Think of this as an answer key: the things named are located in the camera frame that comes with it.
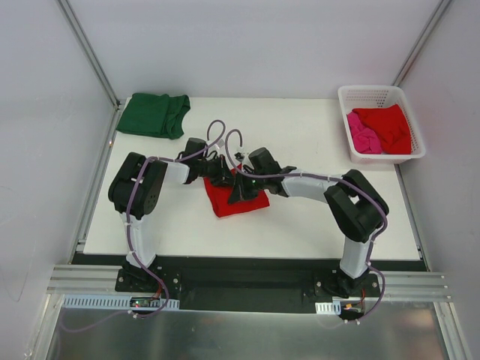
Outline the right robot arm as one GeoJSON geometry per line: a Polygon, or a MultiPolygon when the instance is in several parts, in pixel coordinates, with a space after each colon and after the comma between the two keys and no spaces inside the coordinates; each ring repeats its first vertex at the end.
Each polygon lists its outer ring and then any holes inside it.
{"type": "Polygon", "coordinates": [[[228,203],[254,200],[260,191],[267,190],[286,198],[327,204],[345,240],[337,270],[321,281],[322,288],[343,299],[361,291],[371,271],[374,241],[386,229],[389,214],[389,207],[373,185],[356,169],[335,177],[295,166],[282,168],[266,148],[253,151],[248,160],[248,165],[234,171],[228,203]]]}

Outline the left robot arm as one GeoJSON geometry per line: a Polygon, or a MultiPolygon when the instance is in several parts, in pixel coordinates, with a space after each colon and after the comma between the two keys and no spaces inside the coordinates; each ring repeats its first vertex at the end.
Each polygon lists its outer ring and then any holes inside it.
{"type": "Polygon", "coordinates": [[[165,183],[189,185],[204,178],[220,188],[234,184],[234,175],[216,145],[191,137],[175,159],[146,157],[131,152],[108,190],[108,199],[120,214],[127,238],[127,255],[117,275],[117,291],[162,290],[155,268],[156,236],[148,217],[155,210],[165,183]]]}

